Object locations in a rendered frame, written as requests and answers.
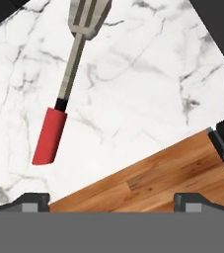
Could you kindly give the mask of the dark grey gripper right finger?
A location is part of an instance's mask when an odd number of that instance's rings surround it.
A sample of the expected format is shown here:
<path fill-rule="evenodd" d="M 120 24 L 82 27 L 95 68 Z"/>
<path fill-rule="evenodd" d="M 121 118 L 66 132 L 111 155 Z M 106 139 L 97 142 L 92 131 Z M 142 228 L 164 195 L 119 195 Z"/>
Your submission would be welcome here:
<path fill-rule="evenodd" d="M 224 206 L 212 203 L 200 193 L 175 193 L 174 212 L 224 211 Z"/>

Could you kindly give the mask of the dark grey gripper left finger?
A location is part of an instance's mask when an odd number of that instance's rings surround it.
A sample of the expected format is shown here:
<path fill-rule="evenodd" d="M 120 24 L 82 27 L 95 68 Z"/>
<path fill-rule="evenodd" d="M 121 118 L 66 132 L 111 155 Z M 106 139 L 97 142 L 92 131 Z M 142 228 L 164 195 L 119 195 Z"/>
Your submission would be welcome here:
<path fill-rule="evenodd" d="M 0 206 L 0 211 L 46 212 L 50 211 L 49 193 L 24 193 L 12 203 Z"/>

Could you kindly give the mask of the red-handled grey slotted spatula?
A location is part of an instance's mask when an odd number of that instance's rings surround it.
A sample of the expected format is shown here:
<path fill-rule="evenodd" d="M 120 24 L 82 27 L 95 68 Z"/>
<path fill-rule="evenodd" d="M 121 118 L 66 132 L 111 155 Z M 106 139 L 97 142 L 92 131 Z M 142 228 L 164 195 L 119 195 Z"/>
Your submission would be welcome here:
<path fill-rule="evenodd" d="M 66 107 L 85 43 L 98 34 L 111 7 L 112 0 L 70 1 L 68 27 L 74 37 L 74 42 L 55 106 L 46 110 L 32 161 L 33 165 L 50 164 L 55 159 L 67 119 Z"/>

